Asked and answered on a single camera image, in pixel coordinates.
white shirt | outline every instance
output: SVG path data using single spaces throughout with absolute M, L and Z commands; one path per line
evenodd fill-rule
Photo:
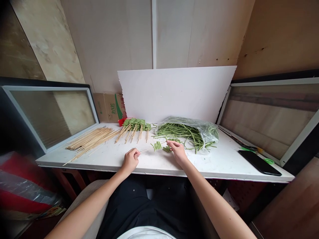
M 153 226 L 142 226 L 142 227 L 134 227 L 121 236 L 119 236 L 117 239 L 176 239 L 171 234 L 167 233 L 166 231 L 163 231 L 157 227 Z

finger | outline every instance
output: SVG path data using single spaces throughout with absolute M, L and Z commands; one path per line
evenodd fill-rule
M 136 154 L 134 154 L 134 159 L 135 160 L 138 160 L 138 157 L 141 155 L 141 153 L 136 153 Z
M 181 144 L 180 143 L 178 143 L 178 142 L 176 142 L 176 141 L 170 141 L 170 142 L 172 142 L 176 147 L 179 147 L 179 146 L 181 146 Z
M 176 149 L 176 146 L 174 145 L 174 143 L 177 143 L 177 142 L 175 142 L 175 141 L 170 141 L 170 140 L 167 140 L 166 142 L 167 142 L 167 144 L 168 144 L 173 150 Z
M 133 150 L 135 150 L 136 148 L 132 148 L 130 151 L 128 151 L 126 154 L 131 153 Z
M 134 155 L 134 154 L 140 153 L 140 152 L 137 150 L 137 148 L 132 148 L 128 153 Z

table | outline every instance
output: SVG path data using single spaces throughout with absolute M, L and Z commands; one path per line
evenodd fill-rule
M 115 130 L 119 129 L 115 123 L 100 123 L 90 131 L 97 127 L 111 127 Z M 246 159 L 244 159 L 237 151 L 240 146 L 222 130 L 219 130 L 219 142 L 217 148 L 211 148 L 208 154 L 195 154 L 194 150 L 186 150 L 186 155 L 192 164 L 198 169 L 205 178 L 229 179 L 229 180 L 246 180 L 256 182 L 273 182 L 287 183 L 294 179 L 294 176 L 278 165 L 272 165 L 282 176 L 272 176 L 260 173 Z M 62 166 L 72 159 L 76 152 L 68 150 L 64 144 L 57 149 L 47 153 L 36 160 L 41 167 L 57 167 L 69 169 L 85 169 L 97 170 L 105 172 L 115 172 L 121 167 L 124 154 L 136 147 L 139 151 L 150 150 L 143 152 L 139 156 L 139 164 L 133 173 L 136 174 L 151 174 L 151 175 L 168 175 L 168 176 L 183 176 L 184 171 L 176 163 L 173 153 L 167 153 L 164 150 L 154 152 L 150 143 L 156 141 L 164 142 L 165 139 L 153 139 L 153 133 L 149 133 L 149 140 L 146 143 L 145 134 L 143 132 L 142 139 L 137 144 L 137 135 L 133 142 L 125 143 L 125 137 L 121 138 L 118 143 L 114 144 L 116 137 L 107 141 L 105 144 L 94 148 L 88 153 L 82 155 L 75 161 Z

window frame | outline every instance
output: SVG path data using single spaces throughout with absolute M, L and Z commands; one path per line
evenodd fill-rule
M 88 131 L 92 127 L 94 127 L 94 126 L 99 124 L 99 119 L 98 119 L 98 116 L 97 116 L 97 113 L 96 113 L 96 110 L 95 110 L 92 94 L 91 94 L 90 89 L 87 88 L 87 87 L 46 87 L 46 86 L 4 85 L 4 86 L 2 86 L 2 89 L 4 90 L 4 92 L 6 93 L 6 95 L 8 96 L 10 101 L 12 102 L 12 104 L 14 105 L 15 109 L 18 111 L 18 113 L 22 117 L 24 123 L 30 129 L 31 133 L 33 134 L 34 138 L 36 139 L 36 141 L 38 142 L 38 144 L 40 145 L 40 147 L 42 148 L 42 150 L 44 151 L 45 154 L 47 154 L 50 151 L 58 148 L 61 145 L 67 143 L 68 141 L 78 137 L 79 135 L 85 133 L 86 131 Z M 87 97 L 88 97 L 88 100 L 89 100 L 89 103 L 90 103 L 90 106 L 91 106 L 91 110 L 92 110 L 92 113 L 93 113 L 93 116 L 94 116 L 95 123 L 93 125 L 89 126 L 88 128 L 85 128 L 84 130 L 76 133 L 75 135 L 72 135 L 71 137 L 61 141 L 60 143 L 57 143 L 56 145 L 54 145 L 54 146 L 52 146 L 50 148 L 46 148 L 44 146 L 44 144 L 42 143 L 39 135 L 37 134 L 37 132 L 33 128 L 32 124 L 28 120 L 27 116 L 25 115 L 25 113 L 23 112 L 21 107 L 19 106 L 19 103 L 16 101 L 14 96 L 11 94 L 11 91 L 86 91 Z
M 228 134 L 231 134 L 238 138 L 239 140 L 243 141 L 249 146 L 255 146 L 251 142 L 243 139 L 242 137 L 236 135 L 232 131 L 224 128 L 220 125 L 223 114 L 227 105 L 227 101 L 229 98 L 229 94 L 232 87 L 240 87 L 240 86 L 270 86 L 270 85 L 305 85 L 305 84 L 319 84 L 319 77 L 312 77 L 312 78 L 299 78 L 299 79 L 287 79 L 287 80 L 273 80 L 273 81 L 258 81 L 258 82 L 246 82 L 246 83 L 231 83 L 224 102 L 221 107 L 221 111 L 217 120 L 217 125 L 220 129 L 226 131 Z M 287 149 L 285 154 L 282 156 L 281 159 L 277 159 L 276 157 L 268 154 L 267 152 L 263 152 L 262 155 L 272 159 L 277 165 L 283 167 L 289 159 L 292 157 L 292 155 L 295 153 L 295 151 L 298 149 L 298 147 L 303 143 L 303 141 L 306 139 L 306 137 L 312 132 L 312 130 L 316 127 L 316 125 L 319 123 L 319 110 L 314 114 L 314 116 L 310 119 L 310 121 L 307 123 L 307 125 L 304 127 L 304 129 L 300 132 L 300 134 L 296 137 L 294 142 L 290 145 L 290 147 Z

glass panel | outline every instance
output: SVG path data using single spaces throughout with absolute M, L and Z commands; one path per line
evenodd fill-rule
M 232 87 L 220 125 L 281 159 L 319 109 L 319 84 Z
M 95 124 L 86 91 L 11 91 L 48 149 Z

